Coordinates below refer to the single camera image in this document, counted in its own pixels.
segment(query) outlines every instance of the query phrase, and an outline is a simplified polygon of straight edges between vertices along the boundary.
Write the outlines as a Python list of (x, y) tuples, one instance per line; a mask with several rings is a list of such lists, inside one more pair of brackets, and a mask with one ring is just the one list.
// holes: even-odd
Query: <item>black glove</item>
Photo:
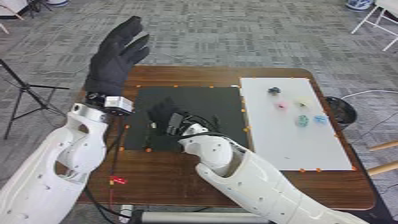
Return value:
[(85, 91), (90, 93), (120, 96), (133, 65), (149, 54), (145, 47), (149, 35), (129, 43), (140, 31), (140, 17), (133, 16), (112, 30), (90, 59), (90, 71), (83, 84)]
[(165, 98), (147, 110), (147, 116), (156, 124), (158, 134), (179, 135), (184, 128), (183, 121), (188, 113), (181, 111), (170, 98)]

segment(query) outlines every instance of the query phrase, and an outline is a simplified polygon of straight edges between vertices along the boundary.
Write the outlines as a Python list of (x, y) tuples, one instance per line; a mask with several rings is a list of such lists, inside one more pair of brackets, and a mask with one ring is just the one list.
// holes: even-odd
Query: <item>green object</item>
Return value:
[(298, 125), (298, 127), (307, 127), (307, 122), (309, 122), (307, 116), (305, 115), (300, 115), (298, 116), (298, 119), (296, 119), (296, 125)]

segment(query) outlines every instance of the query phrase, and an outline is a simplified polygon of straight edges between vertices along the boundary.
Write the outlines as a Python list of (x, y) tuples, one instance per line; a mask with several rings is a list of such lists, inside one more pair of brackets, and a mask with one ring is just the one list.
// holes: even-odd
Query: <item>pink object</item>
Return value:
[(277, 109), (280, 109), (280, 110), (287, 109), (287, 104), (284, 102), (277, 103)]

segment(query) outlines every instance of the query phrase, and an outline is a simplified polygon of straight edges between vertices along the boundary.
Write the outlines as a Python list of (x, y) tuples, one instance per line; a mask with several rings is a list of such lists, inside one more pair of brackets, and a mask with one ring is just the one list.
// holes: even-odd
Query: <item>black mat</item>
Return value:
[(181, 110), (199, 115), (207, 121), (218, 120), (220, 132), (247, 146), (245, 121), (241, 113), (239, 90), (232, 87), (147, 87), (138, 90), (135, 113), (128, 118), (124, 149), (181, 151), (181, 146), (168, 136), (158, 136), (149, 128), (147, 109), (170, 97)]

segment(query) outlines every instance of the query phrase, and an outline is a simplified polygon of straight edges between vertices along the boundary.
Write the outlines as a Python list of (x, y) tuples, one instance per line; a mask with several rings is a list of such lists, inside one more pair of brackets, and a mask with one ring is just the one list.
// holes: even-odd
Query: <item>wooden table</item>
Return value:
[[(138, 66), (129, 74), (124, 97), (133, 101), (138, 88), (145, 86), (215, 86), (239, 84), (239, 77), (309, 78), (328, 116), (330, 108), (309, 71), (287, 68), (227, 68)], [(335, 131), (355, 171), (282, 172), (293, 185), (312, 199), (330, 208), (366, 210), (373, 207), (373, 191), (355, 154), (341, 131)], [(108, 170), (112, 154), (92, 173), (88, 187), (101, 203), (108, 202)], [(211, 185), (195, 174), (197, 157), (174, 152), (126, 150), (119, 153), (115, 175), (128, 184), (113, 186), (113, 203), (177, 206), (234, 207)]]

